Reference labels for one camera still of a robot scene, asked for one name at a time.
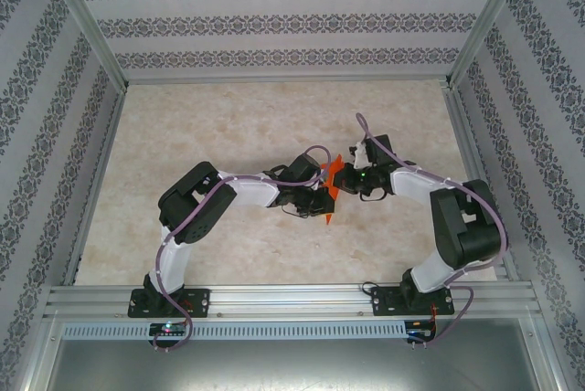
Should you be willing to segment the circuit board with green light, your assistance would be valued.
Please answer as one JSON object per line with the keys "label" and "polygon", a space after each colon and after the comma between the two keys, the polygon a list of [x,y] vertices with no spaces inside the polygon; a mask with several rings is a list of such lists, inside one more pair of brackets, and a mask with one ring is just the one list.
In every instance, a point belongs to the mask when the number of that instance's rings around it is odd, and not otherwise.
{"label": "circuit board with green light", "polygon": [[149,328],[149,335],[182,337],[186,334],[186,326],[180,322],[152,323]]}

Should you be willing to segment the aluminium table side rail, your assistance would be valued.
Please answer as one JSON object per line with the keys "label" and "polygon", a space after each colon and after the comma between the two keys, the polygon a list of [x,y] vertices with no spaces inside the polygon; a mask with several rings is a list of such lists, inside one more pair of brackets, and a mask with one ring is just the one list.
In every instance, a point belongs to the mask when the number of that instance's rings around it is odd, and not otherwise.
{"label": "aluminium table side rail", "polygon": [[[478,147],[478,137],[470,123],[465,107],[457,90],[441,89],[447,112],[449,113],[453,132],[462,157],[467,179],[482,179],[488,184],[495,202],[495,210],[501,214],[491,180],[484,170],[484,160],[481,149]],[[510,243],[504,256],[495,264],[496,276],[499,280],[520,281],[513,256],[510,254]]]}
{"label": "aluminium table side rail", "polygon": [[122,90],[117,95],[115,102],[112,105],[108,125],[101,140],[95,168],[92,172],[90,184],[88,186],[87,197],[81,210],[81,217],[74,231],[71,249],[65,262],[62,277],[58,283],[61,286],[73,285],[77,278],[83,250],[90,233],[91,221],[98,203],[101,186],[106,174],[113,142],[119,126],[126,93],[127,90]]}

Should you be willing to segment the aluminium mounting rail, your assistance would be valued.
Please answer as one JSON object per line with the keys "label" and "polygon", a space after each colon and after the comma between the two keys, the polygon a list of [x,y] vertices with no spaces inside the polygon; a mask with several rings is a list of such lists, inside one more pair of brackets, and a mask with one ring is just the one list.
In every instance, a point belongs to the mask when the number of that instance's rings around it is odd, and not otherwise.
{"label": "aluminium mounting rail", "polygon": [[[524,318],[540,315],[541,305],[529,281],[479,281],[466,318]],[[122,321],[133,286],[52,287],[44,319]],[[358,284],[209,286],[210,321],[343,321],[373,319],[380,309]]]}

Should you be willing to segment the grey metal sheet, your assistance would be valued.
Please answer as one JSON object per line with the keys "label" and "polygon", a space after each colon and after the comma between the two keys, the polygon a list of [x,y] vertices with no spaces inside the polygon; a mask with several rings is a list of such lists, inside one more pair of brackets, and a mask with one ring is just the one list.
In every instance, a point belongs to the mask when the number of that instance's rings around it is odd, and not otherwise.
{"label": "grey metal sheet", "polygon": [[519,346],[428,349],[393,340],[190,343],[66,341],[48,391],[556,391]]}

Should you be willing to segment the aluminium frame post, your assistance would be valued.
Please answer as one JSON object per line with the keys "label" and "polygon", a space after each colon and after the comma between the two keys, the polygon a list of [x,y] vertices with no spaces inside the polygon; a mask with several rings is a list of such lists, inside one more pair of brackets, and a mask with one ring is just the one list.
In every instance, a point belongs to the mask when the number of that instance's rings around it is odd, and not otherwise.
{"label": "aluminium frame post", "polygon": [[446,77],[449,89],[453,89],[461,82],[464,74],[478,53],[480,46],[484,42],[484,38],[505,6],[505,2],[506,0],[486,1],[483,10],[471,29],[470,35],[466,38],[457,59],[453,63],[452,70]]}
{"label": "aluminium frame post", "polygon": [[128,80],[85,0],[64,0],[117,91],[126,92]]}

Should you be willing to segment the orange square paper sheet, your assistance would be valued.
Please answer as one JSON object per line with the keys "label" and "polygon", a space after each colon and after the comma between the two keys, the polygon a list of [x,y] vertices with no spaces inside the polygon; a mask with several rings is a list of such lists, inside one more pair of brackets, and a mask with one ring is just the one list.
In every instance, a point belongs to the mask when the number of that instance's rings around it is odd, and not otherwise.
{"label": "orange square paper sheet", "polygon": [[343,161],[343,157],[341,154],[339,154],[329,165],[327,177],[324,181],[324,187],[328,189],[328,193],[334,202],[336,201],[339,194],[339,189],[334,185],[335,174],[341,171],[344,168],[344,165],[345,163]]}

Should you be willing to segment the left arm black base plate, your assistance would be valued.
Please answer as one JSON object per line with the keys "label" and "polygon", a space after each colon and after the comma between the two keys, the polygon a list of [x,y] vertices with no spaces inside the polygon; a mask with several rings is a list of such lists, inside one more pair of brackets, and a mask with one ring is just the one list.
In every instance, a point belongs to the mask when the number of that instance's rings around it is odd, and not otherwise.
{"label": "left arm black base plate", "polygon": [[[171,293],[170,297],[190,317],[207,318],[210,290],[183,288]],[[130,318],[185,317],[163,294],[147,289],[132,291],[127,314]]]}

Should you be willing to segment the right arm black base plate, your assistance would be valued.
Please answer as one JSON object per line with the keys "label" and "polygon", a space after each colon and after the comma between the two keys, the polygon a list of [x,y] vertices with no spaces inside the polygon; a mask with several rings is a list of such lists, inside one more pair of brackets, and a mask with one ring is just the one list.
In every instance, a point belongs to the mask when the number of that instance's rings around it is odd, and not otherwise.
{"label": "right arm black base plate", "polygon": [[375,316],[431,315],[431,311],[439,316],[454,314],[452,293],[445,288],[429,293],[404,293],[398,286],[378,286],[371,289],[371,300]]}

